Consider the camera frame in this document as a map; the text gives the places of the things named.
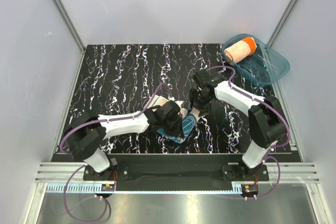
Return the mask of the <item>teal Doraemon towel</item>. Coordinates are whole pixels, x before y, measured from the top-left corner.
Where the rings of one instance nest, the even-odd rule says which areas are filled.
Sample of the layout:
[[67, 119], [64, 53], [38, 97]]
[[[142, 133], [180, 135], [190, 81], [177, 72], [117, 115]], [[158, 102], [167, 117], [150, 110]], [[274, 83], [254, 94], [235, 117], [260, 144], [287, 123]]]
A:
[[202, 117], [195, 108], [188, 111], [183, 101], [168, 100], [154, 95], [146, 104], [145, 115], [149, 118], [148, 130], [156, 131], [163, 137], [182, 144]]

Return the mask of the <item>orange Doraemon towel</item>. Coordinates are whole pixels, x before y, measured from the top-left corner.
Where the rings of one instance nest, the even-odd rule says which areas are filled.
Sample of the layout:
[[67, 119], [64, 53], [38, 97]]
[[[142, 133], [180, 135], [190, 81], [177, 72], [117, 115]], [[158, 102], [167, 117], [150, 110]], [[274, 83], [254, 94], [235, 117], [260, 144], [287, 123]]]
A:
[[227, 56], [232, 62], [239, 63], [247, 56], [251, 56], [257, 49], [257, 44], [253, 37], [245, 37], [240, 41], [234, 43], [224, 50], [225, 56]]

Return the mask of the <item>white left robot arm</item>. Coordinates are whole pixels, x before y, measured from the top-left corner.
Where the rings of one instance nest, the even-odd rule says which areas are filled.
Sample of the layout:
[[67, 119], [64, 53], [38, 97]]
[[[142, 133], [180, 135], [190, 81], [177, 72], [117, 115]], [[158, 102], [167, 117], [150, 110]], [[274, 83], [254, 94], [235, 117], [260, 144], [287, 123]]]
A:
[[142, 111], [124, 115], [95, 115], [91, 111], [82, 114], [69, 125], [60, 148], [69, 151], [76, 162], [84, 162], [93, 168], [103, 180], [113, 175], [112, 162], [100, 149], [103, 140], [129, 133], [156, 132], [163, 129], [172, 136], [182, 136], [182, 118], [187, 109], [181, 103], [165, 101], [147, 105]]

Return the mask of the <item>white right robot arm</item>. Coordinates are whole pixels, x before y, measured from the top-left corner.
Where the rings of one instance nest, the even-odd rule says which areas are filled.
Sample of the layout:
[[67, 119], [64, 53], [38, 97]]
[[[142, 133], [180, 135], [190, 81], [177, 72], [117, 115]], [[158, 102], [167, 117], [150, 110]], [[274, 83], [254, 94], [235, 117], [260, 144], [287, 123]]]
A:
[[193, 108], [206, 112], [214, 100], [226, 102], [249, 119], [250, 144], [238, 164], [231, 168], [223, 166], [223, 180], [255, 180], [262, 164], [279, 140], [289, 136], [289, 125], [279, 100], [270, 96], [264, 98], [249, 93], [232, 83], [231, 78], [212, 76], [207, 70], [193, 75], [196, 84], [190, 90]]

